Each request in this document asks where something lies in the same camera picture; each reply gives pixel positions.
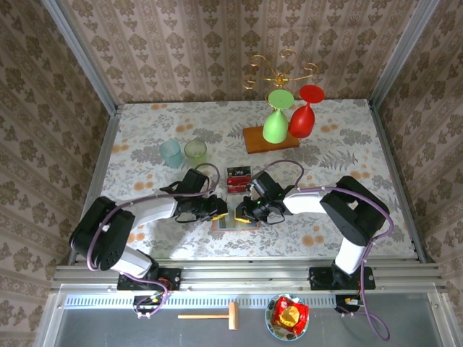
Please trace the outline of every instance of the glass cup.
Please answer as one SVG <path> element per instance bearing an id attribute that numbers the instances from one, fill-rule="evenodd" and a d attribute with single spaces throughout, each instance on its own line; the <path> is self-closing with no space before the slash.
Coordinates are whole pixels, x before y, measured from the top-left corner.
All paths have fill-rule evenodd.
<path id="1" fill-rule="evenodd" d="M 182 150 L 175 140 L 167 140 L 159 146 L 159 153 L 169 168 L 178 168 L 183 163 Z"/>
<path id="2" fill-rule="evenodd" d="M 195 167 L 207 161 L 207 146 L 201 140 L 192 140 L 185 145 L 185 155 L 190 165 Z"/>

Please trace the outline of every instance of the plate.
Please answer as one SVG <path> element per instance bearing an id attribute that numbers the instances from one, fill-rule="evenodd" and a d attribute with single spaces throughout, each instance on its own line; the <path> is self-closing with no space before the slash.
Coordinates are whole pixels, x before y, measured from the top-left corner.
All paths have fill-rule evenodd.
<path id="1" fill-rule="evenodd" d="M 307 323 L 305 323 L 304 329 L 302 329 L 302 332 L 299 335 L 296 335 L 296 334 L 284 329 L 283 327 L 280 327 L 279 325 L 273 325 L 273 315 L 274 315 L 274 312 L 275 312 L 275 306 L 276 306 L 276 303 L 278 302 L 278 300 L 282 296 L 287 298 L 287 299 L 291 299 L 293 302 L 297 302 L 297 303 L 302 304 L 302 300 L 300 298 L 298 298 L 297 296 L 293 295 L 293 294 L 279 294 L 277 296 L 274 296 L 270 300 L 270 302 L 268 303 L 267 308 L 266 308 L 266 313 L 265 313 L 265 316 L 264 316 L 265 319 L 266 319 L 267 329 L 268 329 L 268 331 L 271 332 L 271 334 L 273 336 L 275 336 L 279 340 L 282 340 L 282 341 L 296 341 L 296 340 L 299 340 L 305 334 L 305 332 L 307 331 L 307 328 L 309 327 L 309 317 L 307 317 Z"/>

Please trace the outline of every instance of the wooden board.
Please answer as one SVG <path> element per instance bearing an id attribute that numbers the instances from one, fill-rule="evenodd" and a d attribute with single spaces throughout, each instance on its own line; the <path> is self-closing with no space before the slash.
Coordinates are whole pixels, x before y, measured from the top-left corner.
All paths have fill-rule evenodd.
<path id="1" fill-rule="evenodd" d="M 290 133 L 288 133 L 286 139 L 283 142 L 275 144 L 267 142 L 263 138 L 262 131 L 263 126 L 243 129 L 243 135 L 245 136 L 246 150 L 248 154 L 299 147 L 299 140 L 292 136 Z"/>

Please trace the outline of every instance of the light green glass cup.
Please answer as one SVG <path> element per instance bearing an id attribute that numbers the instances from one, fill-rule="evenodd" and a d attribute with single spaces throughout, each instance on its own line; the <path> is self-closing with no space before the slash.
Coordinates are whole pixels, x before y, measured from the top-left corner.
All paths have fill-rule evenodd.
<path id="1" fill-rule="evenodd" d="M 205 163 L 208 159 L 208 147 L 198 139 L 189 141 L 185 145 L 184 152 L 193 167 Z"/>

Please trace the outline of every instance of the light blue glass cup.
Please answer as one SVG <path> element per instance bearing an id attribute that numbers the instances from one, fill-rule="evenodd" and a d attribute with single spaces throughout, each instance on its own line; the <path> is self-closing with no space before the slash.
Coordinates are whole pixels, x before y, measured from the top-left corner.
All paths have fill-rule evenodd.
<path id="1" fill-rule="evenodd" d="M 175 140 L 167 140 L 159 146 L 159 153 L 169 168 L 178 168 L 183 163 L 182 149 Z"/>

